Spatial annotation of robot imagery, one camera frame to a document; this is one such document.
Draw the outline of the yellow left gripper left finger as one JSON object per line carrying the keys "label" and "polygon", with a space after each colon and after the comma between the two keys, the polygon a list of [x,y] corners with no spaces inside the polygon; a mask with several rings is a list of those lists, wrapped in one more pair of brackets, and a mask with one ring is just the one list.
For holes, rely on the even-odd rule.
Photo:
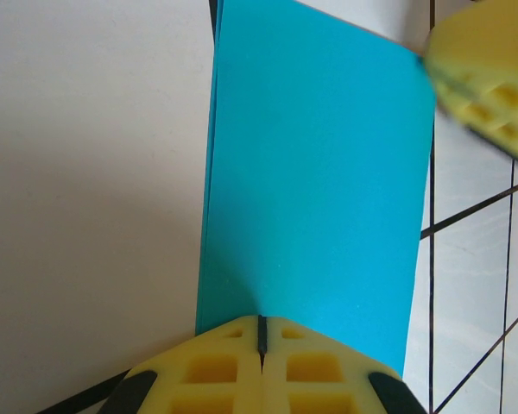
{"label": "yellow left gripper left finger", "polygon": [[132,368],[98,414],[260,414],[259,317],[239,317]]}

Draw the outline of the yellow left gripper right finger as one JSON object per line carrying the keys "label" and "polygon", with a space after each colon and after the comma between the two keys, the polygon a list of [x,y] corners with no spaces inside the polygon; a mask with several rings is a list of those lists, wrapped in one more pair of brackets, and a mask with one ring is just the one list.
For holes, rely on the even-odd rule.
{"label": "yellow left gripper right finger", "polygon": [[282,317],[260,317],[264,414],[426,414],[391,367]]}

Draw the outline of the blue paper sheet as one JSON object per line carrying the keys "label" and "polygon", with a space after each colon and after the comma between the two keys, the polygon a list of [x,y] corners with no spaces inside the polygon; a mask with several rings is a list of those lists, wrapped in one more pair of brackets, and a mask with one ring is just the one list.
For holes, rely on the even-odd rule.
{"label": "blue paper sheet", "polygon": [[393,41],[218,0],[197,332],[285,317],[402,372],[434,107]]}

